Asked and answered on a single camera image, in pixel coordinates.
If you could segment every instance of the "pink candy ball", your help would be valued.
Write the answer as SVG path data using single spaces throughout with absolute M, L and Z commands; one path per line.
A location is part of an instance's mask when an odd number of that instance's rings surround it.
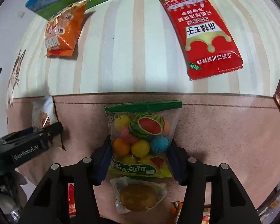
M 138 138 L 133 136 L 130 131 L 129 127 L 124 127 L 123 130 L 120 132 L 120 138 L 125 142 L 125 143 L 130 143 L 133 144 L 138 141 Z

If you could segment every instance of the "pink leather surface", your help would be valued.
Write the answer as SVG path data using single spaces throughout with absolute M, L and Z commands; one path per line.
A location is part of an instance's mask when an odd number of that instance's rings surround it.
M 174 136 L 176 143 L 206 164 L 229 164 L 254 206 L 259 207 L 280 180 L 280 112 L 274 100 L 266 97 L 147 93 L 56 96 L 66 151 L 51 148 L 20 166 L 19 171 L 37 184 L 51 164 L 75 164 L 90 156 L 108 134 L 103 105 L 165 99 L 183 102 Z M 31 126 L 32 100 L 15 99 L 7 111 L 9 132 Z M 127 224 L 167 223 L 170 202 L 183 201 L 185 187 L 173 179 L 157 181 L 167 183 L 166 198 L 149 212 L 124 215 L 116 213 L 116 197 L 110 183 L 104 181 L 94 187 L 100 214 Z M 210 197 L 207 186 L 206 204 Z

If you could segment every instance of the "watermelon illustration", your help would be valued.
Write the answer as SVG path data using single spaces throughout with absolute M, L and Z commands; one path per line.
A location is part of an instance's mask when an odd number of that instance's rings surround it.
M 148 113 L 137 115 L 129 125 L 130 133 L 138 138 L 159 135 L 164 130 L 164 119 Z
M 164 159 L 158 156 L 151 157 L 149 159 L 158 169 L 162 169 L 164 164 Z

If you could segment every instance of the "striped fabric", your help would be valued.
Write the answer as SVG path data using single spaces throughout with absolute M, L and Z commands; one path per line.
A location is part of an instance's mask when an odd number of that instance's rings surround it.
M 270 0 L 209 0 L 225 21 L 243 69 L 189 81 L 173 26 L 158 0 L 111 0 L 87 10 L 71 59 L 47 58 L 46 20 L 36 16 L 14 98 L 109 92 L 273 96 L 280 77 L 280 10 Z

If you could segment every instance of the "blue candy ball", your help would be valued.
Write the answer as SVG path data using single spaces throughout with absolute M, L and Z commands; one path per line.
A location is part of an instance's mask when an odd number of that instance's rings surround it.
M 150 149 L 155 154 L 166 152 L 169 147 L 169 141 L 164 136 L 155 136 L 154 139 L 149 143 Z

